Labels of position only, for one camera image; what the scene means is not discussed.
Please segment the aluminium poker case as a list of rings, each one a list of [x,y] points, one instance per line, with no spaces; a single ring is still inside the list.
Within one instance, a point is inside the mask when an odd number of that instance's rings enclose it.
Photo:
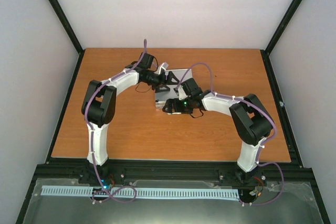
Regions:
[[[185,72],[187,71],[187,69],[171,69],[171,70],[167,70],[165,72],[166,76],[168,74],[169,71],[173,71],[174,74],[177,76],[177,78],[180,80],[183,75],[185,74]],[[155,93],[155,107],[157,110],[162,110],[163,106],[165,105],[165,102],[167,99],[174,99],[174,98],[179,98],[179,93],[177,91],[175,91],[175,88],[177,85],[167,85],[168,87],[170,87],[170,91],[169,92],[161,92],[161,93]]]

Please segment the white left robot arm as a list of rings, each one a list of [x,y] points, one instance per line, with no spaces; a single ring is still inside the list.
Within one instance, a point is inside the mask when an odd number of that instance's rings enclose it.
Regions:
[[[89,152],[87,160],[96,165],[91,170],[91,178],[97,183],[108,180],[109,170],[103,166],[108,159],[107,133],[108,126],[115,115],[117,96],[126,89],[141,82],[158,92],[170,91],[179,79],[173,71],[168,71],[168,64],[162,63],[157,69],[151,70],[155,57],[146,52],[138,61],[134,61],[117,75],[103,81],[91,80],[81,107],[81,113],[89,131]]]

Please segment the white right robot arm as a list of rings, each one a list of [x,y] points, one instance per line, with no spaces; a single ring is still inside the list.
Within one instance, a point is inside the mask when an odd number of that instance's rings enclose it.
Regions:
[[[193,115],[194,110],[218,112],[232,117],[237,134],[242,140],[235,178],[245,184],[257,172],[261,149],[277,135],[277,128],[255,94],[235,97],[215,91],[203,91],[193,78],[174,89],[177,98],[167,99],[162,111],[167,114]]]

